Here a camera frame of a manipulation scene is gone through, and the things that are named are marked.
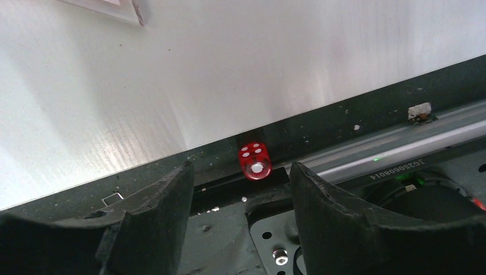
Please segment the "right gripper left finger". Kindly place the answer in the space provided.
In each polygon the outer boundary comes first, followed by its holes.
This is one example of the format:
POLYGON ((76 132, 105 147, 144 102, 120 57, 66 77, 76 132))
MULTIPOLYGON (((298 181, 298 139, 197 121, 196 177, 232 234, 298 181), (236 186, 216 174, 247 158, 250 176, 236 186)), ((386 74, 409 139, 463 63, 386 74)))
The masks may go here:
POLYGON ((186 162, 83 218, 1 214, 2 274, 177 274, 194 191, 186 162))

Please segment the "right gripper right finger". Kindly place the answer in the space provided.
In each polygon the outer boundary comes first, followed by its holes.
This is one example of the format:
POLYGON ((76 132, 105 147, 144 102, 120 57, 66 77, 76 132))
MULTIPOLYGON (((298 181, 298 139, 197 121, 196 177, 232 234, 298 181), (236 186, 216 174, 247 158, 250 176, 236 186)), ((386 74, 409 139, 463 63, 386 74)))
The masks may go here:
POLYGON ((378 206, 298 162, 290 185, 308 274, 485 273, 485 211, 449 187, 378 206))

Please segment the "red die front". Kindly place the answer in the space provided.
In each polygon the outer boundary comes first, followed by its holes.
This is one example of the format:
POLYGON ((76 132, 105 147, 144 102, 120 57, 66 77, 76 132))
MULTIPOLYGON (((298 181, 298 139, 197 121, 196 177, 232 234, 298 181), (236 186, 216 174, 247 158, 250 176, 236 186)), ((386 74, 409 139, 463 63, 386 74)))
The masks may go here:
POLYGON ((238 152, 238 160, 243 174, 249 180, 263 180, 272 172, 272 163, 263 142, 243 145, 238 152))

